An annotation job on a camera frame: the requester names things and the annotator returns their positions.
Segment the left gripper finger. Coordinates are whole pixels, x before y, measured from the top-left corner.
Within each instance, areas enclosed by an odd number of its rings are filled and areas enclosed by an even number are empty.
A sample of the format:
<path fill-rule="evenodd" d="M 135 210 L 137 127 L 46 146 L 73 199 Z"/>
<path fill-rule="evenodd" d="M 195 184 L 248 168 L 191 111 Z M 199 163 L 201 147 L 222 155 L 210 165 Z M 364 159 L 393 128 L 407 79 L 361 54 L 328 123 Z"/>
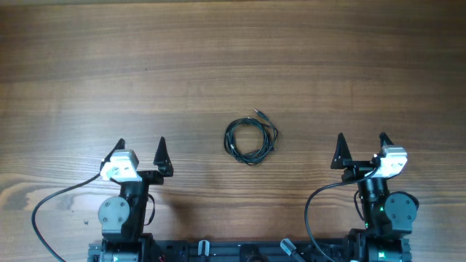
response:
<path fill-rule="evenodd" d="M 167 152 L 167 145 L 164 137 L 161 137 L 159 140 L 159 145 L 155 153 L 153 165 L 157 166 L 158 171 L 164 177 L 173 177 L 174 169 Z"/>
<path fill-rule="evenodd" d="M 101 163 L 100 163 L 100 170 L 103 169 L 103 166 L 107 163 L 107 162 L 110 162 L 110 158 L 112 156 L 112 154 L 116 151 L 116 150 L 122 150 L 125 148 L 125 140 L 123 138 L 120 138 L 118 140 L 118 142 L 116 143 L 115 147 L 113 147 L 113 149 L 107 154 L 107 156 L 105 158 L 102 159 Z"/>

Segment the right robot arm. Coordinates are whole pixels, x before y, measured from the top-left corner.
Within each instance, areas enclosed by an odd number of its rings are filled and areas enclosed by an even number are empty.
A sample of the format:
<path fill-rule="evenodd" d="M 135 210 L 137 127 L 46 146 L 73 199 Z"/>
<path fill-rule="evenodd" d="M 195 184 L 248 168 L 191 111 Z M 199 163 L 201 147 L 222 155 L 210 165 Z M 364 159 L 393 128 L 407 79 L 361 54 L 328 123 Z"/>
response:
<path fill-rule="evenodd" d="M 419 209 L 416 197 L 404 191 L 390 192 L 387 182 L 401 174 L 407 152 L 396 146 L 385 133 L 379 135 L 381 148 L 368 161 L 352 158 L 346 139 L 338 134 L 331 168 L 343 170 L 344 182 L 356 183 L 362 207 L 364 229 L 351 229 L 344 240 L 345 261 L 412 260 L 406 238 L 413 231 Z"/>

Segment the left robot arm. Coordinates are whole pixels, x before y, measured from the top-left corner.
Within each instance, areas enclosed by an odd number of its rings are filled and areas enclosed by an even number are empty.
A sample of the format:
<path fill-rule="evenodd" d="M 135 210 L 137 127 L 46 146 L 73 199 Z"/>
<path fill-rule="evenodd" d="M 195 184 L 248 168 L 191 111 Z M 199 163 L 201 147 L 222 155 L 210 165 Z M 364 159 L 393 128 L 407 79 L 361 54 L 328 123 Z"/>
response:
<path fill-rule="evenodd" d="M 100 205 L 98 220 L 103 239 L 89 245 L 89 262 L 144 262 L 164 261 L 165 254 L 156 244 L 151 233 L 143 228 L 146 206 L 154 198 L 149 186 L 162 185 L 164 179 L 173 176 L 174 170 L 167 152 L 166 141 L 160 138 L 153 165 L 155 170 L 137 170 L 139 160 L 132 149 L 125 148 L 120 139 L 100 164 L 100 176 L 120 185 L 118 196 Z"/>

